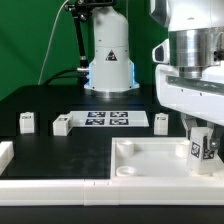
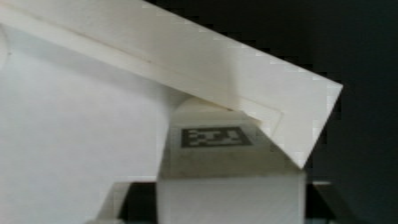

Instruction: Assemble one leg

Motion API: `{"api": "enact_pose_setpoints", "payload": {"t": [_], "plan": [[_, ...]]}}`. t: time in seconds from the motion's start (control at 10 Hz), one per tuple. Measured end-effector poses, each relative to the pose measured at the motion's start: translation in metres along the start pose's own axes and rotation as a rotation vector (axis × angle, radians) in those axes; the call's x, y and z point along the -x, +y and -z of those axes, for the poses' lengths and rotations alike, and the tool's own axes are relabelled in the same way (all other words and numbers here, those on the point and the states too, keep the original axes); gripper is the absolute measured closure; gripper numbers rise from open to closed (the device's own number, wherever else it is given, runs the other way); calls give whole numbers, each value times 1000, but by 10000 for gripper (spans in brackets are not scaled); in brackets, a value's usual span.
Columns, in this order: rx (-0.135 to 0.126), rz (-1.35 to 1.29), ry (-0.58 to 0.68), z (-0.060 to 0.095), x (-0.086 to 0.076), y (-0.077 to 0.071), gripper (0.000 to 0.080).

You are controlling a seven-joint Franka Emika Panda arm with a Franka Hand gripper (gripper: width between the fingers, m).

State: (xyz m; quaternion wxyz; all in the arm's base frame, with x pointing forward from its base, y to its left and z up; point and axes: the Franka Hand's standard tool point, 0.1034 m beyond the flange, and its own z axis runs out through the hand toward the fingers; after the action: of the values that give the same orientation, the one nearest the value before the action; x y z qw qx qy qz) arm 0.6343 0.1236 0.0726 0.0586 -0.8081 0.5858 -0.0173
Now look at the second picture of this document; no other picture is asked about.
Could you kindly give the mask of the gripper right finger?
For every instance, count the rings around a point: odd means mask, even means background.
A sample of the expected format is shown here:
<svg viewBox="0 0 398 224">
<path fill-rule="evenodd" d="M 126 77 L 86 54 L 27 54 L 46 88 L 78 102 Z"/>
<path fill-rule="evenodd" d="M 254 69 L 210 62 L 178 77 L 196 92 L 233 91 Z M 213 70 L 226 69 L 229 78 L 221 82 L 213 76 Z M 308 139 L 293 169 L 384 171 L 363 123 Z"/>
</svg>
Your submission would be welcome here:
<svg viewBox="0 0 398 224">
<path fill-rule="evenodd" d="M 304 224 L 359 224 L 348 204 L 327 181 L 315 181 L 306 186 Z"/>
</svg>

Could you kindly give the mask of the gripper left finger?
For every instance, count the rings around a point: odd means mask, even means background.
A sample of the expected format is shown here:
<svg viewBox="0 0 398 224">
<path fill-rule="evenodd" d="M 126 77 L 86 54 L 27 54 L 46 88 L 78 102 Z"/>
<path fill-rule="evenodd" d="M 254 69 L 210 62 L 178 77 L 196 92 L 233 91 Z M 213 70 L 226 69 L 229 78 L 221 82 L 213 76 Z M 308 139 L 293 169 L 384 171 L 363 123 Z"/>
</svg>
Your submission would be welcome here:
<svg viewBox="0 0 398 224">
<path fill-rule="evenodd" d="M 155 182 L 112 185 L 98 216 L 87 224 L 158 224 Z"/>
</svg>

